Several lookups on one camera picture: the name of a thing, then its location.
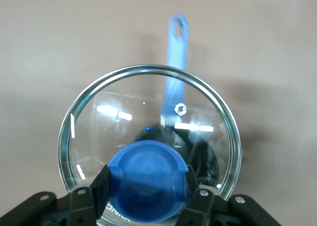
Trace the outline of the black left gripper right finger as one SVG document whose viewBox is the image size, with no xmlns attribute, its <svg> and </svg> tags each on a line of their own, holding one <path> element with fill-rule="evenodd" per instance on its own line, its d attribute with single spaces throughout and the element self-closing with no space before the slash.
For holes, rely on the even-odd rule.
<svg viewBox="0 0 317 226">
<path fill-rule="evenodd" d="M 253 198 L 243 194 L 228 200 L 215 195 L 205 185 L 199 185 L 191 165 L 186 173 L 189 200 L 180 214 L 182 226 L 279 226 Z"/>
</svg>

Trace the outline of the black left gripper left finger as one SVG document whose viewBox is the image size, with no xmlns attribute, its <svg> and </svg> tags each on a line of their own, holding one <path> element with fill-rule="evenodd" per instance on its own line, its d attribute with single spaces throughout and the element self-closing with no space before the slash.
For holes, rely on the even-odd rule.
<svg viewBox="0 0 317 226">
<path fill-rule="evenodd" d="M 62 198 L 36 193 L 0 218 L 2 226 L 95 226 L 108 203 L 111 173 L 105 165 L 90 186 L 73 189 Z"/>
</svg>

